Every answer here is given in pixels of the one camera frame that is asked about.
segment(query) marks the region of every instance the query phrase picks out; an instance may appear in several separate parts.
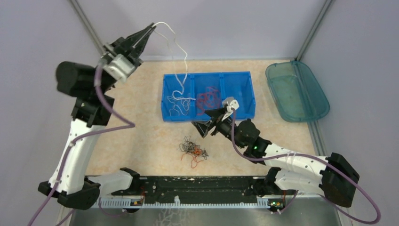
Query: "table surface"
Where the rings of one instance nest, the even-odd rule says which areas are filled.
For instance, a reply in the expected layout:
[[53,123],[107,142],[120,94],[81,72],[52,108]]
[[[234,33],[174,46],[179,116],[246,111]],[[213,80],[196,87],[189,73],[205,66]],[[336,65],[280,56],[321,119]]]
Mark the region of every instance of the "table surface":
[[[250,71],[256,111],[253,119],[261,137],[285,148],[315,154],[306,123],[284,121],[267,86],[265,70],[284,60],[189,61],[189,73]],[[183,62],[176,62],[184,73]],[[115,98],[114,109],[136,123],[100,136],[91,156],[87,175],[116,172],[128,167],[144,176],[260,176],[269,167],[253,164],[235,153],[231,141],[218,134],[201,138],[190,122],[164,122],[160,109],[163,75],[174,73],[173,62],[145,62],[125,84],[107,92]],[[123,125],[111,117],[108,128]],[[209,157],[191,168],[192,158],[181,160],[179,144],[185,136],[207,150]]]

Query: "tangled black wire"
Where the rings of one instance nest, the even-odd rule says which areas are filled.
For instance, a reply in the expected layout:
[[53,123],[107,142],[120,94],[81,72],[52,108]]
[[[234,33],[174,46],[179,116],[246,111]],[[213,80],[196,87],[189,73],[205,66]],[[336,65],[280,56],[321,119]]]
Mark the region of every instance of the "tangled black wire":
[[191,154],[194,157],[202,157],[204,160],[207,159],[209,156],[207,151],[204,149],[202,150],[200,145],[192,142],[190,140],[190,137],[184,137],[184,143],[179,145],[180,151],[186,153],[186,154]]

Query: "white cord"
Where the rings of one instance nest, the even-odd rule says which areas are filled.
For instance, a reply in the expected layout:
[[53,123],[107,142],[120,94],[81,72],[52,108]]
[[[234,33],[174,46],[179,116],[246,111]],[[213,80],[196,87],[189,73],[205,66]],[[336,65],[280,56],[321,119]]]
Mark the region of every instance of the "white cord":
[[[187,62],[186,62],[188,54],[187,54],[187,52],[177,43],[175,31],[173,31],[173,29],[172,29],[167,23],[165,23],[165,22],[158,22],[158,23],[154,24],[152,27],[155,27],[155,26],[158,25],[158,24],[164,24],[164,25],[166,25],[166,26],[170,29],[170,31],[171,31],[171,32],[173,33],[173,35],[174,35],[174,37],[173,37],[173,42],[185,53],[184,65],[185,65],[185,67],[186,67],[186,73],[185,73],[183,82],[181,82],[181,81],[179,80],[179,78],[177,77],[175,60],[174,60],[174,57],[173,57],[173,51],[172,51],[172,49],[171,49],[171,47],[170,47],[170,45],[169,45],[169,40],[168,40],[167,37],[164,36],[163,34],[154,31],[155,33],[157,33],[159,36],[161,36],[162,38],[164,38],[164,39],[166,40],[168,49],[169,49],[170,53],[172,54],[172,63],[173,63],[173,69],[174,69],[174,71],[175,71],[176,80],[177,80],[177,82],[180,84],[180,86],[182,87],[182,91],[174,90],[174,91],[172,92],[172,96],[168,96],[168,97],[167,97],[168,101],[174,104],[173,107],[172,107],[171,109],[169,109],[169,114],[172,115],[171,111],[172,111],[172,110],[175,110],[175,111],[177,111],[177,113],[178,113],[179,115],[180,115],[180,113],[181,113],[182,115],[187,115],[187,114],[188,114],[188,111],[189,111],[189,109],[190,109],[190,101],[191,101],[191,100],[195,100],[195,98],[191,98],[191,97],[175,97],[175,93],[179,93],[181,96],[183,96],[183,93],[184,93],[184,83],[186,82],[187,75],[188,75],[188,66],[187,66]],[[179,100],[180,100],[180,101],[181,101],[181,105],[183,106],[183,109],[184,109],[186,112],[184,113],[184,112],[182,111],[182,109],[181,109],[176,103],[172,102],[172,100],[176,100],[176,101],[179,101]]]

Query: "blue bin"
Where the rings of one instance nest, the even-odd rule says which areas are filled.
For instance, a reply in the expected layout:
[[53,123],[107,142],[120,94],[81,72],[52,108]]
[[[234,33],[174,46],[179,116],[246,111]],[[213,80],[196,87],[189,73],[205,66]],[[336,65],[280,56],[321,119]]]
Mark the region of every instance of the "blue bin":
[[[183,81],[185,74],[177,77]],[[174,74],[165,74],[162,87],[161,111],[163,121],[206,121],[210,117],[204,110],[222,106],[222,100],[234,97],[239,102],[237,119],[255,116],[255,96],[250,72],[190,73],[184,83],[184,93],[175,97],[193,98],[176,101],[171,99],[174,90],[182,91]],[[207,96],[206,104],[201,99]]]

